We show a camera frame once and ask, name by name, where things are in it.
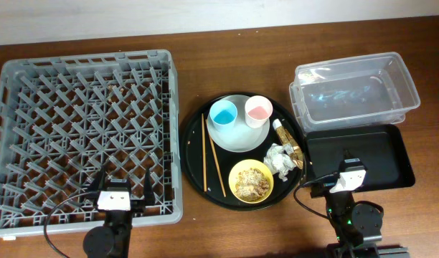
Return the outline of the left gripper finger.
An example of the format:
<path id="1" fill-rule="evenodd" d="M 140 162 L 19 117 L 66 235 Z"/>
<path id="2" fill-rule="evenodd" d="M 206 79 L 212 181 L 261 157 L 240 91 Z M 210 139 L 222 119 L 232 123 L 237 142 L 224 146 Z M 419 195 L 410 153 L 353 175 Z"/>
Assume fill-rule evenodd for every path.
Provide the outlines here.
<path id="1" fill-rule="evenodd" d="M 95 200 L 99 197 L 100 191 L 103 189 L 105 183 L 106 169 L 102 167 L 96 174 L 92 183 L 87 187 L 86 199 Z"/>
<path id="2" fill-rule="evenodd" d="M 149 167 L 146 167 L 144 184 L 143 184 L 143 196 L 144 196 L 145 206 L 153 206 L 155 204 L 155 196 L 151 184 L 151 172 Z"/>

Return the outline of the gold foil wrapper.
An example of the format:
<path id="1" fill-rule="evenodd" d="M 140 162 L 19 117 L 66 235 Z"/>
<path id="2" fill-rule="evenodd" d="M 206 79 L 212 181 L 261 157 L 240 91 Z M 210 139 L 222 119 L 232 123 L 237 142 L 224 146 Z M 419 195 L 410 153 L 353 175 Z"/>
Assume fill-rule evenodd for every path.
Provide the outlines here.
<path id="1" fill-rule="evenodd" d="M 299 169 L 303 168 L 303 151 L 290 132 L 283 126 L 279 119 L 273 121 L 272 126 L 276 131 L 283 150 L 287 153 L 290 159 L 295 163 Z"/>

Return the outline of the white tissue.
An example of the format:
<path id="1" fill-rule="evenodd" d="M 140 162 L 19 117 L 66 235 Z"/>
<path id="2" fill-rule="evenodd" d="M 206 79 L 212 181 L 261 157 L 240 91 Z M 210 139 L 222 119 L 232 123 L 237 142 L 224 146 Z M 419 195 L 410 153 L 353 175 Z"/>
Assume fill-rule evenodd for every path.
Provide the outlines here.
<path id="1" fill-rule="evenodd" d="M 290 156 L 285 154 L 283 146 L 275 143 L 268 149 L 263 163 L 269 168 L 273 175 L 277 174 L 282 182 L 288 180 L 288 173 L 296 167 L 296 164 L 291 160 Z"/>

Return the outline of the yellow bowl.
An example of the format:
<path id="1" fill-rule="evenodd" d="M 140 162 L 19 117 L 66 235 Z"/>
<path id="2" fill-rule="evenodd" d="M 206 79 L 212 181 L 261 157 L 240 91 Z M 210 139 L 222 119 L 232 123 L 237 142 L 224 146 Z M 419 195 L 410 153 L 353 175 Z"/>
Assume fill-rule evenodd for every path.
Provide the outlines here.
<path id="1" fill-rule="evenodd" d="M 235 184 L 237 182 L 237 175 L 240 171 L 248 170 L 251 168 L 256 168 L 265 174 L 265 177 L 267 178 L 267 180 L 269 181 L 269 184 L 270 184 L 270 190 L 269 190 L 269 192 L 267 192 L 267 194 L 261 200 L 243 201 L 242 199 L 239 199 L 235 193 Z M 240 201 L 245 202 L 246 204 L 259 204 L 259 203 L 263 202 L 264 200 L 266 200 L 270 196 L 270 194 L 273 191 L 273 187 L 274 187 L 273 175 L 270 172 L 269 168 L 261 161 L 257 161 L 257 160 L 253 160 L 253 159 L 243 160 L 243 161 L 240 161 L 239 163 L 237 163 L 236 165 L 234 165 L 234 167 L 230 171 L 228 181 L 229 181 L 230 190 L 233 193 L 233 195 L 237 199 L 239 199 Z"/>

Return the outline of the food scraps pile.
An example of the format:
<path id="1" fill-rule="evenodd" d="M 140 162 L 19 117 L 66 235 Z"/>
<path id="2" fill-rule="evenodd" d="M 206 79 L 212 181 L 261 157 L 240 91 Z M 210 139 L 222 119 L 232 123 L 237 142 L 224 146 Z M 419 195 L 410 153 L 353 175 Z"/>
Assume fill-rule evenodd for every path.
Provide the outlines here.
<path id="1" fill-rule="evenodd" d="M 261 200 L 270 190 L 265 174 L 256 168 L 240 171 L 237 175 L 235 193 L 243 201 Z"/>

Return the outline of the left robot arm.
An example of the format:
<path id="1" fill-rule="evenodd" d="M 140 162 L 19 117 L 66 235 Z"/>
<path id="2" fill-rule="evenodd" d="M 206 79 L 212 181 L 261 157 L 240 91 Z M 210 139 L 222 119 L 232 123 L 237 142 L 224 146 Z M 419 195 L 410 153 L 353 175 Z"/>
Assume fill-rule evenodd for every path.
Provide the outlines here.
<path id="1" fill-rule="evenodd" d="M 133 215 L 143 213 L 155 204 L 151 179 L 144 176 L 143 199 L 131 199 L 131 183 L 124 179 L 106 181 L 104 168 L 87 188 L 86 198 L 94 208 L 105 214 L 103 225 L 91 229 L 82 247 L 88 257 L 127 257 Z"/>

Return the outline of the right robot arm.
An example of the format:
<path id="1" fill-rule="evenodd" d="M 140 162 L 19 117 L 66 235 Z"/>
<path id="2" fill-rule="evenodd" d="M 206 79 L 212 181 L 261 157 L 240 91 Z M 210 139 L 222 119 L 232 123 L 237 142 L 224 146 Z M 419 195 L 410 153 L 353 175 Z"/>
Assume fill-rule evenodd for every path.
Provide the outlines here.
<path id="1" fill-rule="evenodd" d="M 378 247 L 382 240 L 384 209 L 371 201 L 355 201 L 353 193 L 363 185 L 367 167 L 343 150 L 343 159 L 337 171 L 313 181 L 312 196 L 326 200 L 326 215 L 338 242 L 322 252 L 323 257 L 334 258 L 400 258 L 409 257 L 406 247 Z"/>

